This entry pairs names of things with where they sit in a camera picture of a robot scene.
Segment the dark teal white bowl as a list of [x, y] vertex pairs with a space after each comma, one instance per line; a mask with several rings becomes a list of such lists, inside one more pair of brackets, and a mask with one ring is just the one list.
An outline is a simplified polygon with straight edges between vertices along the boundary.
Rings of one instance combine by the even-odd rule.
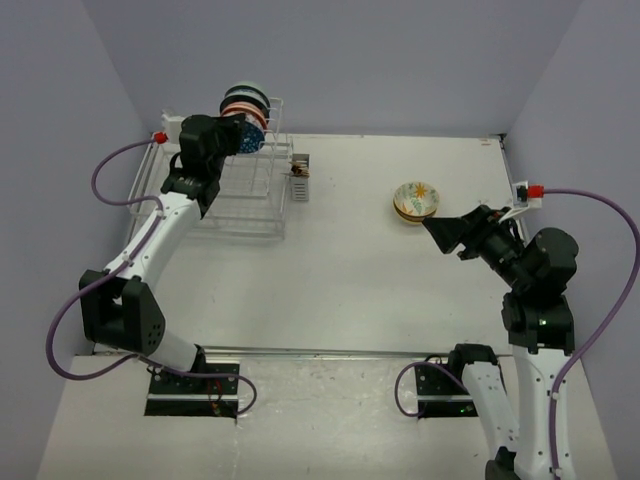
[[260, 125], [255, 125], [249, 120], [245, 121], [244, 128], [242, 130], [242, 138], [239, 154], [253, 154], [258, 152], [264, 144], [265, 135]]

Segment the salmon pink patterned bowl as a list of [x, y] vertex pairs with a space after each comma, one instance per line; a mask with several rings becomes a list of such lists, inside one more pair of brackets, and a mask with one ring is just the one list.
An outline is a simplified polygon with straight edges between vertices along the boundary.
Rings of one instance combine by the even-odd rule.
[[266, 130], [268, 128], [269, 120], [264, 115], [263, 111], [249, 102], [232, 102], [222, 110], [221, 115], [230, 116], [231, 114], [239, 113], [252, 115], [261, 125], [263, 130]]

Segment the pink leaf patterned bowl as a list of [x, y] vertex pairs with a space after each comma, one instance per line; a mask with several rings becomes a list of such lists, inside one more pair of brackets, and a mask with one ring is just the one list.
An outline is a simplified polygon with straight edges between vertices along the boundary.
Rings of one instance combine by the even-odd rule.
[[395, 205], [395, 204], [393, 204], [393, 208], [394, 208], [395, 213], [396, 213], [398, 216], [404, 216], [404, 217], [425, 217], [425, 219], [426, 219], [426, 218], [431, 218], [431, 217], [433, 217], [433, 216], [435, 215], [435, 213], [437, 212], [437, 210], [433, 210], [433, 211], [431, 211], [430, 213], [428, 213], [427, 215], [418, 215], [418, 216], [415, 216], [415, 215], [410, 215], [410, 214], [405, 213], [404, 211], [402, 211], [401, 209], [399, 209], [399, 208], [397, 207], [397, 205]]

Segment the yellow teal patterned bowl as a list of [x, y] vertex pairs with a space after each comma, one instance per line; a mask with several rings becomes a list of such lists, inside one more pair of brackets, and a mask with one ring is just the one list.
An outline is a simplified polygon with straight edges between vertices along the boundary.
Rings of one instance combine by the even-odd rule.
[[407, 225], [412, 225], [412, 226], [417, 226], [417, 225], [422, 225], [423, 221], [425, 220], [425, 217], [404, 217], [404, 216], [399, 216], [398, 219], [402, 222], [404, 222]]

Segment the yellow star patterned bowl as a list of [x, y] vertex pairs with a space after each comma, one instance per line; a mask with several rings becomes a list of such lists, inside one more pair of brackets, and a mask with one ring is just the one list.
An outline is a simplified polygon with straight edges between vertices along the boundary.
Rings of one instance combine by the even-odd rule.
[[393, 204], [410, 215], [427, 215], [440, 205], [439, 192], [421, 181], [411, 181], [400, 185], [393, 196]]

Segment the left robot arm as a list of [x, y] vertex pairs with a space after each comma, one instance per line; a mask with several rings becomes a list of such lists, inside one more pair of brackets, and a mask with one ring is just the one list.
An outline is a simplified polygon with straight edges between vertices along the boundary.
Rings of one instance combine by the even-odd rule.
[[172, 373], [183, 391], [195, 393], [208, 379], [200, 346], [170, 332], [154, 289], [186, 234], [204, 218], [220, 191], [227, 158], [239, 153], [245, 115], [191, 115], [181, 123], [179, 150], [152, 211], [121, 254], [79, 281], [85, 337], [136, 354]]

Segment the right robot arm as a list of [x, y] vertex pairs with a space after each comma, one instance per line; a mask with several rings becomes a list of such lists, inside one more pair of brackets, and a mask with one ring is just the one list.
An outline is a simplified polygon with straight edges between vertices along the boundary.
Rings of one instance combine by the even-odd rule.
[[490, 454], [485, 478], [574, 479], [563, 371], [575, 351], [574, 317], [564, 292], [577, 271], [579, 247], [558, 228], [544, 228], [524, 242], [509, 213], [480, 205], [422, 224], [442, 253], [480, 258], [507, 284], [501, 316], [518, 405], [511, 405], [487, 345], [456, 345], [444, 373], [454, 391], [468, 392], [481, 422]]

